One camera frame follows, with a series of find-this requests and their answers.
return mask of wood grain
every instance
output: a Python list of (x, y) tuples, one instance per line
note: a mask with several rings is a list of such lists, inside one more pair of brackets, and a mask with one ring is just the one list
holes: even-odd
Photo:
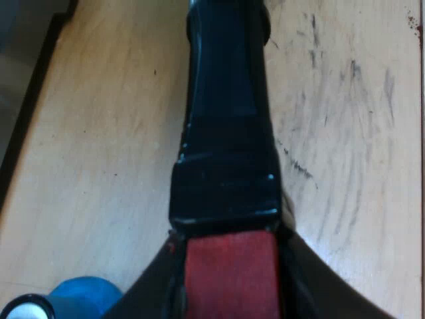
[[(419, 0), (268, 7), (271, 112), (296, 229), (367, 298), (419, 318), (420, 50), (408, 24)], [(184, 1), (80, 0), (0, 215), (1, 301), (13, 284), (50, 290), (86, 274), (125, 290), (166, 238), (186, 12)]]

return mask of dark stain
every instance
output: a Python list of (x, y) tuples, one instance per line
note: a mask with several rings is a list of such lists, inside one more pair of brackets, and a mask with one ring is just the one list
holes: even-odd
[(351, 80), (361, 78), (361, 67), (357, 64), (356, 60), (351, 61)]
[(314, 50), (310, 50), (308, 52), (310, 54), (311, 67), (316, 68), (316, 53), (314, 52)]
[(422, 51), (423, 48), (423, 41), (424, 39), (422, 38), (422, 34), (424, 33), (424, 28), (422, 25), (418, 25), (416, 27), (416, 31), (418, 31), (418, 38), (419, 38), (419, 45), (420, 45), (420, 50)]
[(394, 110), (392, 107), (392, 96), (394, 94), (394, 77), (390, 74), (390, 69), (385, 71), (384, 92), (390, 109), (392, 124), (394, 125)]
[(357, 223), (357, 216), (359, 215), (362, 195), (363, 195), (363, 165), (360, 162), (359, 188), (357, 189), (357, 192), (356, 192), (356, 206), (354, 207), (354, 210), (351, 214), (350, 222), (348, 224), (347, 237), (345, 238), (345, 244), (344, 244), (345, 247), (349, 245), (351, 234), (353, 233), (354, 226)]
[(321, 220), (319, 232), (317, 234), (317, 240), (316, 240), (317, 242), (320, 242), (323, 236), (323, 232), (325, 230), (325, 224), (328, 220), (329, 213), (331, 212), (331, 204), (332, 204), (332, 197), (329, 195), (326, 201), (325, 213), (323, 214), (323, 219)]
[(319, 33), (317, 31), (316, 16), (311, 16), (311, 27), (313, 28), (314, 46), (317, 48), (320, 44)]
[(350, 173), (349, 173), (348, 181), (347, 181), (347, 190), (345, 192), (343, 206), (342, 206), (341, 212), (339, 213), (338, 221), (337, 221), (337, 224), (335, 226), (335, 230), (333, 232), (334, 235), (339, 234), (339, 232), (341, 231), (341, 227), (342, 227), (342, 224), (343, 224), (344, 216), (345, 216), (346, 210), (347, 210), (348, 199), (349, 199), (349, 196), (351, 195), (351, 191), (353, 189), (353, 184), (354, 184), (354, 181), (353, 181), (353, 179), (354, 179), (354, 170), (355, 170), (355, 167), (354, 167), (354, 154), (352, 154), (351, 155), (351, 163), (350, 163)]
[(298, 161), (291, 157), (290, 152), (284, 148), (285, 155), (290, 159), (291, 165), (297, 170), (299, 173), (303, 174), (306, 179), (310, 179), (313, 175), (304, 167), (302, 167)]
[(280, 50), (280, 47), (278, 46), (278, 44), (276, 43), (276, 41), (275, 40), (273, 40), (273, 39), (270, 39), (270, 42), (272, 42), (273, 43), (273, 45), (278, 49), (278, 50)]

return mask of blue object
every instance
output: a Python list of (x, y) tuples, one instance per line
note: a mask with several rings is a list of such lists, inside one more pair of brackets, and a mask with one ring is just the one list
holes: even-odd
[(28, 302), (43, 308), (49, 319), (100, 319), (121, 297), (121, 291), (105, 279), (78, 277), (64, 281), (48, 296), (28, 294), (14, 299), (2, 311), (0, 319)]

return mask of black ring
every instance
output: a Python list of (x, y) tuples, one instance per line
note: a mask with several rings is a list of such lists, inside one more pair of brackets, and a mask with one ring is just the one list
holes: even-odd
[(13, 309), (21, 304), (31, 303), (40, 306), (46, 312), (48, 319), (54, 319), (54, 310), (47, 299), (39, 294), (24, 294), (10, 301), (0, 314), (0, 319), (6, 319)]

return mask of scuff mark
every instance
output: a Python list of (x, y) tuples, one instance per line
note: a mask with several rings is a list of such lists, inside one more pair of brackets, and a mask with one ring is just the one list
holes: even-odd
[(317, 48), (320, 45), (319, 33), (317, 32), (316, 16), (311, 16), (311, 26), (313, 27), (314, 46)]
[(390, 75), (390, 69), (388, 68), (385, 71), (385, 81), (384, 81), (384, 92), (386, 96), (386, 100), (388, 102), (388, 107), (391, 113), (392, 125), (394, 125), (394, 110), (392, 107), (392, 96), (394, 94), (394, 82), (395, 79)]
[(351, 80), (361, 78), (361, 67), (357, 64), (356, 60), (351, 60)]
[(316, 53), (314, 52), (314, 50), (310, 50), (308, 52), (310, 54), (311, 67), (316, 68)]
[(272, 38), (270, 38), (270, 42), (271, 43), (273, 43), (273, 45), (278, 49), (278, 50), (280, 50), (280, 47), (278, 46), (278, 44), (276, 43), (276, 41), (275, 40), (273, 40)]
[(290, 159), (291, 165), (301, 174), (305, 176), (305, 178), (310, 179), (313, 178), (313, 175), (304, 167), (302, 167), (297, 160), (291, 157), (290, 151), (284, 148), (285, 155)]

